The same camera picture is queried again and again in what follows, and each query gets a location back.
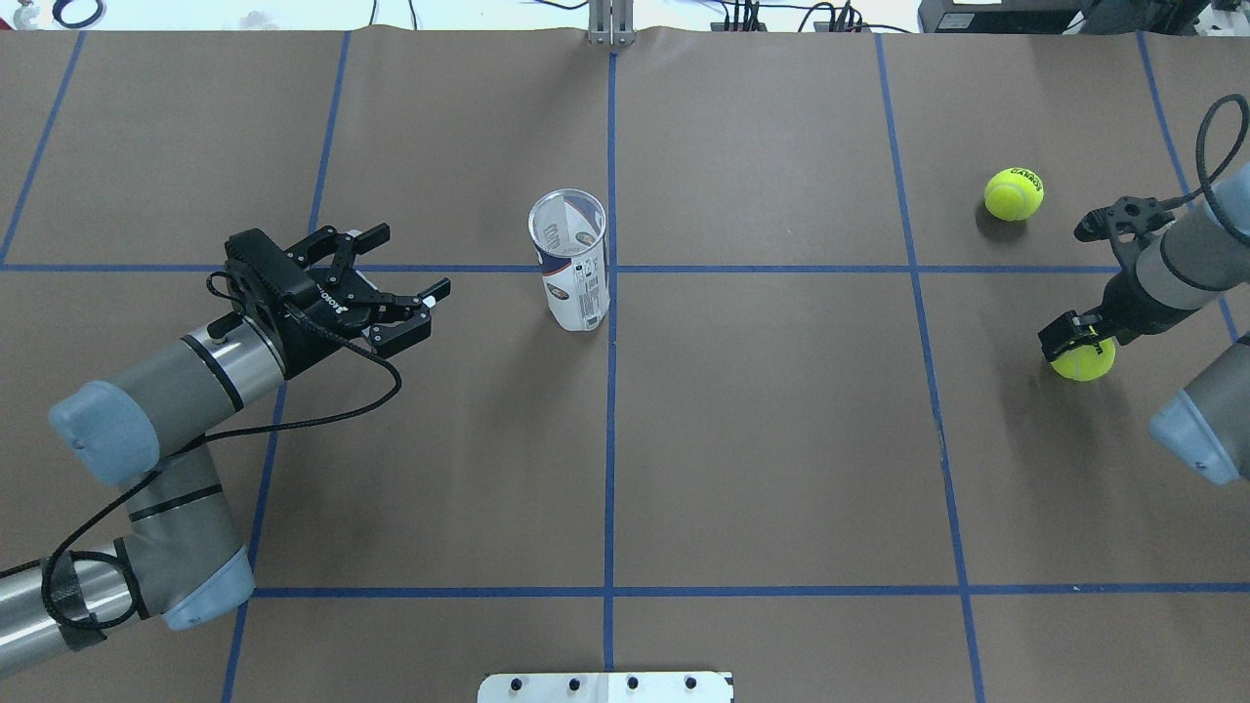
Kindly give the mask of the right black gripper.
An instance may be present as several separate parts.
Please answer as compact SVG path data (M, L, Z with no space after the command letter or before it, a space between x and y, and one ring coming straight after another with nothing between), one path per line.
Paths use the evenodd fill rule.
M1099 311L1062 311L1038 333L1049 363L1081 348L1112 354L1112 339L1128 346L1140 336L1168 331L1198 311L1196 235L1179 228L1145 236L1174 220L1171 208L1156 196L1120 196L1080 219L1075 239L1110 240L1121 271L1108 281ZM1131 239L1120 240L1124 234Z

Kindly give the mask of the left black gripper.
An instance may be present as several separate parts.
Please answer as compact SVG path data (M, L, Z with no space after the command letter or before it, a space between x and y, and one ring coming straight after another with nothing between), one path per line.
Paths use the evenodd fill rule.
M362 333L378 357L395 357L432 335L432 308L450 296L449 276L414 295L375 291L355 270L362 256L392 239L388 223L366 230L321 226L288 248L259 228L225 241L225 274L235 310L255 323L278 354L286 380L338 352L309 331L301 316L341 339Z

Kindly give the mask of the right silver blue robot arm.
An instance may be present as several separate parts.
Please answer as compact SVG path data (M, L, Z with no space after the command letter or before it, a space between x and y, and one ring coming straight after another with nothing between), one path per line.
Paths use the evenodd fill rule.
M1248 168L1205 184L1192 206L1121 196L1090 211L1076 239L1110 246L1118 271L1088 309L1062 311L1038 333L1041 355L1062 357L1105 341L1182 338L1210 323L1211 357L1148 419L1148 434L1214 485L1248 480L1248 335L1219 316L1228 293L1248 285Z

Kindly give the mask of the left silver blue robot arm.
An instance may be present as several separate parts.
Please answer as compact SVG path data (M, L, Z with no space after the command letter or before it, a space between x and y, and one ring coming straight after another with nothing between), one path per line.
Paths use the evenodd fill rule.
M358 256L389 241L318 228L280 246L259 228L225 241L216 296L230 311L58 403L50 427L119 495L49 555L2 570L2 675L18 675L112 629L158 618L185 630L228 614L255 589L246 539L232 517L210 444L349 420L224 432L222 422L335 354L352 352L402 380L392 357L432 334L448 279L411 295L379 289Z

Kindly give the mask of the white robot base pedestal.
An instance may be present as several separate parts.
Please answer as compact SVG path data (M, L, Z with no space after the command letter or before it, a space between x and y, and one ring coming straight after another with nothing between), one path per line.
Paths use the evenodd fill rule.
M478 702L735 702L730 673L712 670L500 673Z

